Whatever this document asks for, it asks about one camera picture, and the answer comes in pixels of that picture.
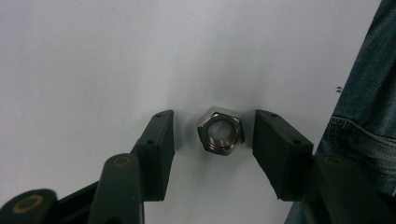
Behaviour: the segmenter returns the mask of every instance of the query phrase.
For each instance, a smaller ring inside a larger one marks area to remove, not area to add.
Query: metal nut
[[[213,124],[221,121],[229,124],[231,130],[228,136],[217,139],[209,133],[209,128]],[[213,108],[209,110],[209,112],[198,121],[197,129],[204,150],[218,155],[230,155],[245,141],[241,118],[235,115],[235,113],[225,109]]]

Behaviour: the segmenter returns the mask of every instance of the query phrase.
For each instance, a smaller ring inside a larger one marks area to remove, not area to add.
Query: black plastic part
[[[300,201],[314,145],[279,115],[256,110],[253,155],[278,199]]]
[[[37,189],[24,192],[6,203],[0,210],[0,223],[59,223],[58,201],[54,191]]]
[[[144,223],[139,159],[125,153],[105,163],[93,198],[89,224]]]
[[[396,216],[348,160],[317,156],[312,174],[332,223],[396,223]]]
[[[172,110],[154,115],[132,150],[140,161],[145,202],[165,198],[175,155],[173,117]]]
[[[98,182],[74,192],[59,201],[61,223],[86,223]]]

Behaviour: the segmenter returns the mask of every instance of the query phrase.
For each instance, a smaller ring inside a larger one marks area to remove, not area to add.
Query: white wall
[[[147,223],[282,223],[251,155],[253,111],[274,111],[316,145],[379,0],[1,1],[0,204],[59,198],[129,152],[150,117],[176,112],[166,199]],[[247,142],[205,153],[196,120],[243,116]]]

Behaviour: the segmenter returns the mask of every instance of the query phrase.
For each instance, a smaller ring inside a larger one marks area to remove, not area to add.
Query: denim
[[[396,1],[383,0],[329,121],[317,155],[349,159],[369,184],[396,193]],[[305,224],[301,203],[285,221]]]

